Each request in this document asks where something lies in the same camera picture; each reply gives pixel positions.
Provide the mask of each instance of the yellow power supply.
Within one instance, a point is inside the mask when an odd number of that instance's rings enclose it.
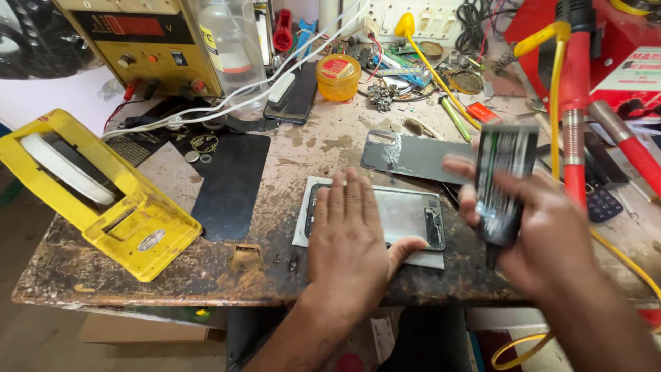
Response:
[[[156,95],[219,97],[220,83],[185,0],[54,0],[126,88],[158,79]]]
[[[202,233],[199,222],[64,110],[0,138],[0,160],[140,281],[154,279]],[[108,188],[94,172],[107,177]]]

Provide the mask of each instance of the green screwdriver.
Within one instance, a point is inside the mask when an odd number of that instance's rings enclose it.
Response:
[[[450,105],[450,99],[448,95],[444,94],[441,95],[441,97],[438,99],[438,102],[443,105],[443,107],[446,108],[447,113],[450,115],[452,120],[455,122],[455,126],[459,130],[459,133],[461,133],[462,137],[466,142],[472,144],[473,140],[471,139],[470,133],[468,133],[468,130],[466,129],[466,126],[464,125],[463,121],[457,115],[457,113],[452,109],[452,106]]]

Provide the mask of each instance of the cardboard box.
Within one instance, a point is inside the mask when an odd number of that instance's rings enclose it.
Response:
[[[79,339],[94,344],[221,342],[225,331],[127,316],[88,314]]]

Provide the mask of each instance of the electrical outlet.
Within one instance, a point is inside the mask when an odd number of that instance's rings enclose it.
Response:
[[[363,35],[369,37],[370,32],[374,32],[374,37],[379,37],[379,24],[369,17],[363,17]]]
[[[405,13],[413,14],[415,20],[415,33],[413,40],[417,42],[437,42],[444,48],[454,48],[455,41],[461,33],[461,23],[457,21],[457,7],[463,0],[408,0],[405,2],[394,0],[373,0],[353,25],[350,25],[344,34],[350,34],[360,27],[368,27],[374,32],[380,42],[395,42],[401,40],[395,36],[395,26]],[[356,14],[358,8],[353,8],[347,14],[350,18]],[[368,31],[358,34],[360,42],[370,42]]]

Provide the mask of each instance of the red digit display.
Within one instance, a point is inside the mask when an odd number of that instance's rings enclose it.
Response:
[[[112,31],[117,35],[165,36],[156,18],[105,16]]]

